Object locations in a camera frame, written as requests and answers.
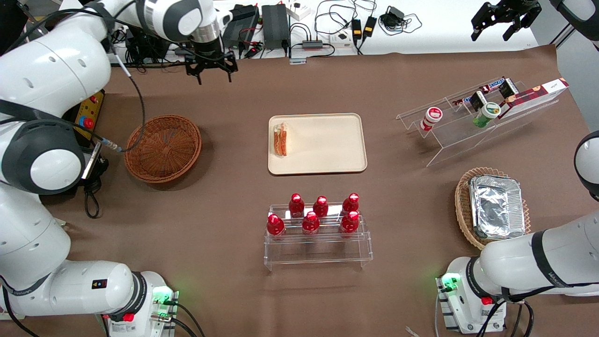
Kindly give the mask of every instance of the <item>red bottle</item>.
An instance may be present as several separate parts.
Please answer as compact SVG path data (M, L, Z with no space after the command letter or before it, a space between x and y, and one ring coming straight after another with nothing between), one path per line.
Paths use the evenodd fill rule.
M320 227L320 220L313 211L309 211L304 217L304 221L301 224L302 233L304 234L318 234L318 227Z
M341 226L339 226L339 233L353 233L358 230L359 226L359 215L356 211L353 210L346 214L341 220Z
M351 193L347 199L343 202L343 208L341 210L341 215L348 214L349 212L357 212L358 211L358 194Z
M319 218L326 216L329 213L329 204L326 202L326 197L324 195L321 195L316 199L314 206L312 206L312 210Z
M271 214L268 216L266 229L272 236L281 236L285 234L285 223L276 214Z
M291 201L289 202L289 213L292 218L303 218L304 217L304 201L301 196L297 193L291 195Z

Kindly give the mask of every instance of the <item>brown table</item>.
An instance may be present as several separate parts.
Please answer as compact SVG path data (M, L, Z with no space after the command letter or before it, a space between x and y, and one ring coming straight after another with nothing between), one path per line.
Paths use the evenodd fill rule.
M182 67L134 72L149 116L176 113L199 125L204 145L198 163L178 183L149 186L128 175L122 157L104 151L110 168L97 194L102 218L86 218L81 191L49 206L71 223L70 259L119 261L160 273L181 291L181 303L208 337L409 336L406 326L433 336L434 277L454 258L478 253L461 234L453 205L458 179L473 167L500 169L520 181L533 230L598 207L574 172L573 153L588 130L568 92L532 124L430 168L425 165L435 149L423 150L416 135L394 120L399 112L493 77L528 85L553 80L559 77L553 47L345 56L299 66L264 59L239 67L233 83L221 71L206 71L202 86ZM106 91L97 131L124 143L140 123L138 98L119 69ZM362 117L366 171L269 174L271 116L338 112ZM321 194L342 200L358 192L374 260L364 270L316 264L269 273L262 261L266 211L293 192L306 200ZM596 298L537 296L530 302L533 336L597 335ZM510 328L515 311L509 309ZM102 336L91 315L27 318L25 324L43 337ZM12 323L0 323L0 332L25 336ZM442 328L441 335L458 336Z

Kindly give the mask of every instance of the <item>red and white cup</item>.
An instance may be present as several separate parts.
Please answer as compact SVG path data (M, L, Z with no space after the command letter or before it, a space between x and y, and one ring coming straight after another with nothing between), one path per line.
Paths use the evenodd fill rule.
M424 118L420 122L420 128L424 131L430 131L432 127L441 120L443 112L438 107L430 107L426 111Z

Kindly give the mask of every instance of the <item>cardboard box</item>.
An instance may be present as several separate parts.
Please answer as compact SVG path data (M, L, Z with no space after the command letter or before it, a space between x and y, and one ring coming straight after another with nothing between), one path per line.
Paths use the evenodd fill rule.
M289 14L297 21L300 21L301 19L307 17L310 14L310 12L310 7L308 7L308 5L306 5L303 2L288 1L287 3L287 14Z
M569 85L564 79L556 79L532 89L509 96L499 106L501 113L498 119L515 115L524 110L552 101L559 94L568 89Z

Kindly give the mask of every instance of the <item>white table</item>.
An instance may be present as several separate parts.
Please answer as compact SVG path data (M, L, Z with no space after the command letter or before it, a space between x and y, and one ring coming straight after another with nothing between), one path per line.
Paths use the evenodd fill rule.
M312 33L314 38L314 17L316 15L316 7L320 0L303 0L311 6L310 15L302 19ZM537 47L537 40L534 38L530 29L521 29L515 33L509 41L503 41L503 33L509 27L508 24L499 24L485 29L476 42L470 38L472 34L472 24L470 20L479 10L485 0L461 0L459 2L450 0L411 0L398 2L396 0L377 0L377 8L374 11L374 17L378 18L383 14L388 5L393 5L405 14L416 14L422 22L422 27L412 34L399 34L395 36L387 36L381 31L381 27L377 24L374 28L373 36L368 38L362 47L362 52L365 55L387 54L387 53L462 53L462 52L504 52L523 50L532 47ZM277 0L259 0L258 6L273 5L278 3ZM216 0L214 7L221 11L230 10L235 4L255 5L256 0ZM343 4L353 6L350 0L338 0L325 2L320 6L319 14L329 11L332 4ZM358 0L358 4L368 8L371 4ZM345 19L350 20L353 10L335 7L335 11L341 14ZM362 27L366 23L370 11L358 7L358 18L362 21ZM321 17L318 21L318 29L320 31L334 32L340 28L340 25L333 22L328 17ZM260 41L263 38L261 31L254 34L253 40ZM329 35L320 34L319 38L327 43ZM291 45L300 43L305 39L305 33L301 29L294 29L291 37ZM121 58L124 60L125 47L118 48ZM321 51L305 52L298 46L293 50L294 58L303 58L310 55L327 54L328 49ZM355 49L337 49L335 55L355 55ZM284 57L282 49L266 51L263 58L280 58ZM173 55L172 51L167 53L167 60L175 61L181 58Z

